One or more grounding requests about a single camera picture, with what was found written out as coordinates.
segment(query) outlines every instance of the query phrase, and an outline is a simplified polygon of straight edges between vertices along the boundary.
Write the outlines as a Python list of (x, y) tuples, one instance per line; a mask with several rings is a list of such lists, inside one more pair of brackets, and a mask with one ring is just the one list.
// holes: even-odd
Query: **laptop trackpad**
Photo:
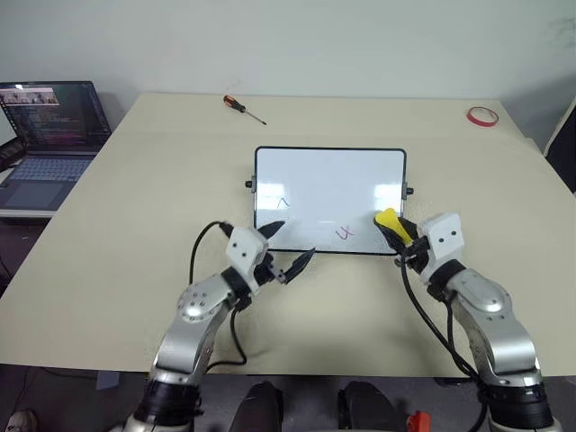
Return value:
[(63, 184), (53, 183), (22, 183), (5, 206), (16, 209), (46, 209), (63, 187)]

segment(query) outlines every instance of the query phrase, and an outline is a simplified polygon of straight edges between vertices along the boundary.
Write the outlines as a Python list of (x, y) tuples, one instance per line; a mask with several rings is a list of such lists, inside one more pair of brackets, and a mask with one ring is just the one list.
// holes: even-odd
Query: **laptop keyboard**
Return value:
[(77, 182), (91, 159), (50, 159), (27, 157), (10, 175), (12, 180)]

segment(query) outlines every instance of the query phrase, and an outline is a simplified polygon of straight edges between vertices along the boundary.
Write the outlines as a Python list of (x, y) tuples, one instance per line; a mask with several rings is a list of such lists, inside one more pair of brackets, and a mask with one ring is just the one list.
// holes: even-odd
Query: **laptop screen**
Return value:
[(110, 136), (90, 81), (0, 83), (0, 105), (28, 151), (98, 151)]

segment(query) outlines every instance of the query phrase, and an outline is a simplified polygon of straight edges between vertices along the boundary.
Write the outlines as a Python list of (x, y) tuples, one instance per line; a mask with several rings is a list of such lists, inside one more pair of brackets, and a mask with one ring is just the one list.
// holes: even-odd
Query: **dark pants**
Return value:
[[(281, 393), (270, 383), (253, 386), (240, 403), (229, 432), (280, 432)], [(401, 416), (391, 402), (368, 382), (351, 382), (338, 395), (341, 428), (401, 431)]]

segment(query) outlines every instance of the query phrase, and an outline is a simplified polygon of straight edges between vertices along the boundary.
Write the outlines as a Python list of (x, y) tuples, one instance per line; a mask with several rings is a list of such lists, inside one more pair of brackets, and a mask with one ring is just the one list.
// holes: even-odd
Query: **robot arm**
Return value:
[(200, 408), (200, 384), (216, 331), (231, 309), (244, 309), (260, 286), (274, 279), (288, 284), (310, 262), (314, 249), (300, 255), (289, 270), (274, 266), (267, 239), (283, 225), (256, 229), (220, 227), (229, 236), (230, 267), (192, 284), (180, 296), (176, 314), (152, 365), (148, 386), (126, 432), (181, 432), (194, 429)]
[(490, 430), (561, 432), (546, 400), (534, 344), (514, 317), (510, 295), (461, 264), (460, 217), (446, 213), (416, 227), (389, 209), (374, 221), (428, 293), (453, 308), (470, 342)]

